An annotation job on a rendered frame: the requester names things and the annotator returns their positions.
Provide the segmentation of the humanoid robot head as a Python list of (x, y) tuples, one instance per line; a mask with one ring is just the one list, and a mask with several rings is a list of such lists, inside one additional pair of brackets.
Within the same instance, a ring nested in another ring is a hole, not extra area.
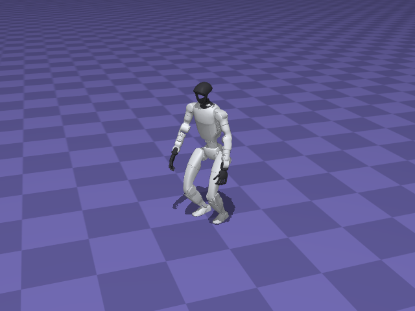
[[(212, 89), (211, 84), (207, 82), (201, 82), (194, 88), (193, 92), (195, 92), (196, 99), (200, 103), (201, 108), (206, 109), (214, 105), (214, 103), (208, 99), (208, 94), (212, 91)], [(199, 98), (198, 95), (202, 95), (204, 98)], [(210, 104), (211, 106), (206, 106), (207, 104)]]

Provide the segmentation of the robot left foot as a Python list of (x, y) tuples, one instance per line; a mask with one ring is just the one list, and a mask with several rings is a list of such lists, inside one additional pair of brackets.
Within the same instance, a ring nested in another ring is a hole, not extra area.
[(224, 214), (224, 213), (223, 213), (223, 215), (218, 214), (218, 216), (213, 220), (213, 223), (214, 224), (219, 224), (219, 223), (225, 221), (225, 219), (227, 219), (228, 217), (229, 217), (229, 214), (228, 214), (227, 211), (226, 211), (226, 214)]

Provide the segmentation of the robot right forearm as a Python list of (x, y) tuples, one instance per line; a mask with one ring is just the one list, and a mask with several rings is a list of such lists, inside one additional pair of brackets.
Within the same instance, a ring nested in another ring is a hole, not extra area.
[[(180, 147), (182, 146), (183, 141), (184, 141), (184, 138), (186, 136), (186, 134), (184, 134), (184, 132), (181, 132), (180, 131), (181, 128), (182, 128), (182, 125), (180, 126), (180, 129), (179, 129), (179, 132), (178, 132), (178, 136), (177, 136), (176, 141), (175, 141), (175, 144), (174, 144), (174, 147), (177, 147), (178, 148), (177, 153), (180, 151)], [(172, 148), (172, 150), (174, 149), (174, 147)]]

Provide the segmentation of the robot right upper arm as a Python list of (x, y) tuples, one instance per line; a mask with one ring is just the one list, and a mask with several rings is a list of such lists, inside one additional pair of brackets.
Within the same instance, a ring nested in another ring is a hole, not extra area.
[(185, 112), (185, 116), (184, 116), (184, 123), (182, 124), (182, 128), (181, 131), (188, 133), (188, 131), (190, 130), (190, 122), (193, 118), (193, 106), (196, 104), (197, 102), (192, 102), (190, 104), (188, 104), (186, 106), (186, 112)]

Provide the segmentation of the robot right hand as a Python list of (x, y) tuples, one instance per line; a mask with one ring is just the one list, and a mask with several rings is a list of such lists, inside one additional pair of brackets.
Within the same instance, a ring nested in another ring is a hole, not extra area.
[(170, 160), (169, 160), (169, 168), (172, 170), (172, 171), (174, 171), (174, 167), (173, 167), (173, 161), (174, 161), (174, 159), (175, 159), (175, 156), (176, 155), (178, 155), (178, 153), (177, 153), (177, 151), (178, 151), (178, 148), (177, 147), (174, 147), (174, 149), (173, 149), (173, 151), (172, 151), (172, 155), (171, 155), (171, 158), (170, 158)]

